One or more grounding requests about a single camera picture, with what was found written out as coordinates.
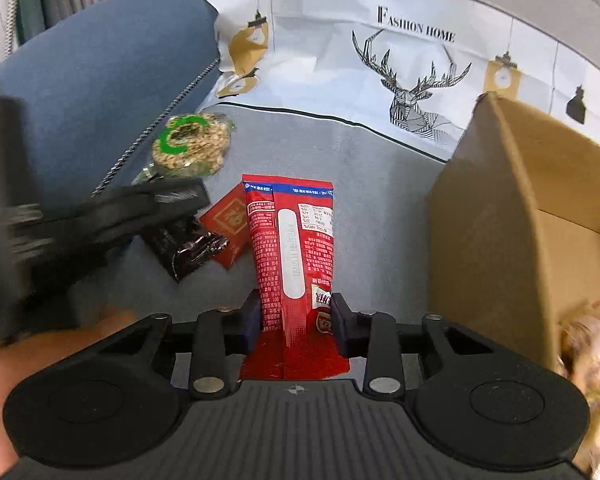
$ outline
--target transparent plastic wrapper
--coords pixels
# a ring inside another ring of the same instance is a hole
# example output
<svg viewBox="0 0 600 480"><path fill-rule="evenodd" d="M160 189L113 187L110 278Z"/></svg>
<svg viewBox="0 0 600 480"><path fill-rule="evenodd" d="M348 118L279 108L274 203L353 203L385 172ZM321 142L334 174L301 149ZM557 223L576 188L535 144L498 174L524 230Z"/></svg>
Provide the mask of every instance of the transparent plastic wrapper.
<svg viewBox="0 0 600 480"><path fill-rule="evenodd" d="M224 164L234 122L225 114L205 112L170 117L154 140L150 160L138 176L167 178L209 176Z"/></svg>
<svg viewBox="0 0 600 480"><path fill-rule="evenodd" d="M600 301L563 320L561 331L558 373L580 389L591 412L589 431L574 463L600 480Z"/></svg>

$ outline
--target white rope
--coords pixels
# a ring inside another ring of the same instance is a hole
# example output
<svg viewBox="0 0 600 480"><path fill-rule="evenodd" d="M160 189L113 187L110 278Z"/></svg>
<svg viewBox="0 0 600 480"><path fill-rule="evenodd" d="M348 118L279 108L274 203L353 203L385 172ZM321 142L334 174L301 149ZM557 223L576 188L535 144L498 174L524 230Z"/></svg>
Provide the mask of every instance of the white rope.
<svg viewBox="0 0 600 480"><path fill-rule="evenodd" d="M18 13L18 0L8 0L7 20L4 31L4 57L13 52L13 38L16 31L16 16Z"/></svg>

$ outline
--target gray fabric bottom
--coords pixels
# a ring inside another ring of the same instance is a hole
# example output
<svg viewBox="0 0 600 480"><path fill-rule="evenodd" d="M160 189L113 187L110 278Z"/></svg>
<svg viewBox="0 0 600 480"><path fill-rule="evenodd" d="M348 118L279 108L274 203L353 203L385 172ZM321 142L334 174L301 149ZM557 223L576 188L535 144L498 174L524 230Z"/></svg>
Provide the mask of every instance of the gray fabric bottom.
<svg viewBox="0 0 600 480"><path fill-rule="evenodd" d="M206 180L212 202L243 173L331 180L333 290L353 310L372 308L418 322L427 307L425 198L442 163L359 126L233 105L218 109L236 130L224 168ZM73 296L82 309L106 304L140 317L169 312L185 321L219 304L239 306L255 287L250 253L229 272L211 261L178 285L136 238L109 267L78 283Z"/></svg>

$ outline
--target pendant lamp print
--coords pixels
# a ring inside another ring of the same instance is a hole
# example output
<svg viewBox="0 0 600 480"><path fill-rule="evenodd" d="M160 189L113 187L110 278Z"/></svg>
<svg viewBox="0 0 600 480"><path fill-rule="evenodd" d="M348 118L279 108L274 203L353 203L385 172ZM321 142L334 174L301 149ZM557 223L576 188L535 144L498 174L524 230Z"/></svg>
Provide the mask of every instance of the pendant lamp print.
<svg viewBox="0 0 600 480"><path fill-rule="evenodd" d="M269 23L267 17L256 10L253 20L239 30L229 42L229 56L234 64L235 76L216 92L216 96L237 96L256 88L260 81L255 75L256 63L262 59L268 48Z"/></svg>
<svg viewBox="0 0 600 480"><path fill-rule="evenodd" d="M471 63L467 65L459 76L456 76L456 64L445 48L449 59L448 72L438 77L436 75L436 67L432 62L431 73L428 76L423 75L423 77L419 77L417 84L412 88L403 88L398 84L397 73L389 66L391 49L386 51L379 64L376 54L372 52L372 43L383 30L380 29L369 38L366 38L365 46L362 49L360 49L358 44L355 31L352 31L351 34L353 46L358 53L360 61L376 72L381 78L382 85L394 94L394 100L389 108L391 123L414 135L432 140L436 144L448 144L450 134L441 130L440 126L451 124L451 122L441 114L421 110L419 103L432 97L431 90L449 88L461 82L469 73Z"/></svg>
<svg viewBox="0 0 600 480"><path fill-rule="evenodd" d="M495 59L487 64L482 91L497 92L509 99L517 99L522 72L518 70L518 64L511 59L511 54L509 52L512 31L513 18L511 19L509 46L507 47L507 51L502 56L496 56Z"/></svg>
<svg viewBox="0 0 600 480"><path fill-rule="evenodd" d="M567 102L567 115L574 121L584 124L587 116L587 107L584 104L584 88L582 85L576 88L576 95Z"/></svg>

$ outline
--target silver screw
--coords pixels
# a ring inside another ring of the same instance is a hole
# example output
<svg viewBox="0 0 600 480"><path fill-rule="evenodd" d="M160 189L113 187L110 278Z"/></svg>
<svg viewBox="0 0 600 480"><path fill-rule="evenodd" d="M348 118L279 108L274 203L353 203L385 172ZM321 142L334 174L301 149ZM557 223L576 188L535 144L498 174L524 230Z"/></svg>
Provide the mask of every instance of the silver screw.
<svg viewBox="0 0 600 480"><path fill-rule="evenodd" d="M219 377L200 377L193 381L193 387L201 394L214 394L224 388L224 381Z"/></svg>
<svg viewBox="0 0 600 480"><path fill-rule="evenodd" d="M376 377L369 387L377 394L392 394L400 389L400 382L391 377Z"/></svg>

